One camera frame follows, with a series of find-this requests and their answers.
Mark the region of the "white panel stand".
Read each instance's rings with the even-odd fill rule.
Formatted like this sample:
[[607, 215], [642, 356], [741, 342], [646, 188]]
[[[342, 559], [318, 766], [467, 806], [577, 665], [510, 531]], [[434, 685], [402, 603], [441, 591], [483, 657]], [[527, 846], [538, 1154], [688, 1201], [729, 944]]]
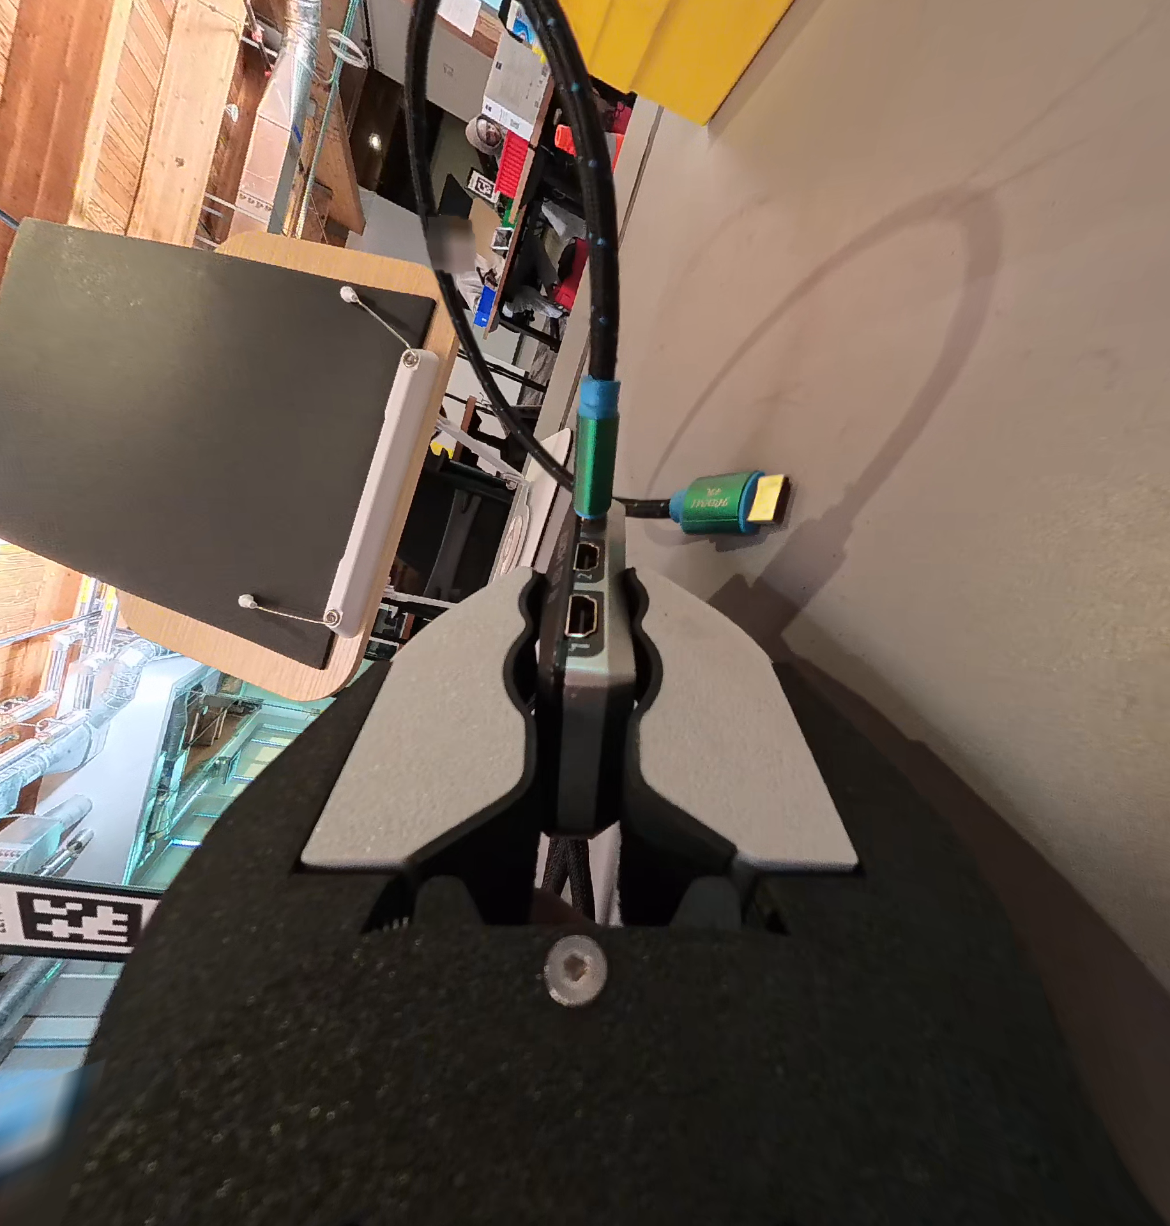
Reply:
[[392, 324], [363, 302], [354, 285], [342, 284], [340, 297], [347, 306], [363, 311], [402, 348], [347, 543], [318, 617], [259, 603], [250, 593], [241, 593], [238, 605], [271, 617], [322, 626], [333, 637], [352, 638], [370, 629], [375, 617], [372, 591], [382, 550], [397, 514], [407, 465], [420, 442], [424, 414], [439, 381], [442, 361], [432, 349], [405, 342]]

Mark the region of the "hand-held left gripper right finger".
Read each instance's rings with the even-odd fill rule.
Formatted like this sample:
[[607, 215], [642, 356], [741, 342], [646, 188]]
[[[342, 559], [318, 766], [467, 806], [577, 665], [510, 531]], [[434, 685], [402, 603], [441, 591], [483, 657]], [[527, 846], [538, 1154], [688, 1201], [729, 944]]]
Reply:
[[676, 584], [627, 584], [641, 694], [623, 760], [623, 891], [847, 877], [858, 856], [773, 662]]

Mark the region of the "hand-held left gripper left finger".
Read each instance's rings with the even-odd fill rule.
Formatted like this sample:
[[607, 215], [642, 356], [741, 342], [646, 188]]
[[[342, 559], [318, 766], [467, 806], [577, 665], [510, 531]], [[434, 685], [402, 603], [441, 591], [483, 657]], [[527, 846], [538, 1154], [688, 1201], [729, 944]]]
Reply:
[[541, 579], [501, 579], [393, 657], [301, 852], [411, 892], [455, 878], [478, 907], [529, 907], [541, 837], [527, 693]]

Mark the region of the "wooden-framed black panel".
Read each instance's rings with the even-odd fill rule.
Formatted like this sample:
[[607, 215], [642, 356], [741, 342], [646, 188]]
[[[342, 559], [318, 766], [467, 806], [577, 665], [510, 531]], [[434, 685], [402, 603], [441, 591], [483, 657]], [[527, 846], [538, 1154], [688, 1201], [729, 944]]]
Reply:
[[27, 219], [0, 285], [0, 539], [117, 591], [143, 639], [282, 698], [344, 690], [319, 617], [402, 347], [441, 359], [372, 591], [375, 617], [456, 358], [419, 262], [246, 233], [217, 253]]

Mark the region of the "black hdmi switch with cable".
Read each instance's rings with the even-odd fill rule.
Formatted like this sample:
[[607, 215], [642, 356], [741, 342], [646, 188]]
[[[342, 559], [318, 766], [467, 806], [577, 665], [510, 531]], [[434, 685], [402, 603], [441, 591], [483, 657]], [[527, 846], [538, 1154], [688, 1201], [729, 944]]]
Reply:
[[626, 593], [626, 514], [570, 511], [547, 569], [533, 713], [550, 846], [545, 889], [568, 887], [595, 919], [590, 841], [619, 819], [627, 726], [639, 680]]

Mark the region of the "yellow plastic bin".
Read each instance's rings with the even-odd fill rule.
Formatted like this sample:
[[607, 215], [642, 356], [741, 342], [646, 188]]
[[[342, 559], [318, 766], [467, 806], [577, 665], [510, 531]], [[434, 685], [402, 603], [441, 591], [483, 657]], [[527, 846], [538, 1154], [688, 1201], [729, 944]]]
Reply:
[[706, 127], [791, 2], [562, 2], [590, 76]]

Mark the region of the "silver ventilation duct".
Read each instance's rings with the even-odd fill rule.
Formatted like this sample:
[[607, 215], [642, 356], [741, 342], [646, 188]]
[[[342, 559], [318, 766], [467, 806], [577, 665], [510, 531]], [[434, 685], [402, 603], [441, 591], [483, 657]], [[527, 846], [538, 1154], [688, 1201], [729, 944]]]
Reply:
[[286, 238], [327, 242], [363, 233], [361, 190], [350, 124], [372, 67], [359, 2], [275, 3], [282, 16], [283, 52], [296, 55], [301, 115], [283, 172]]

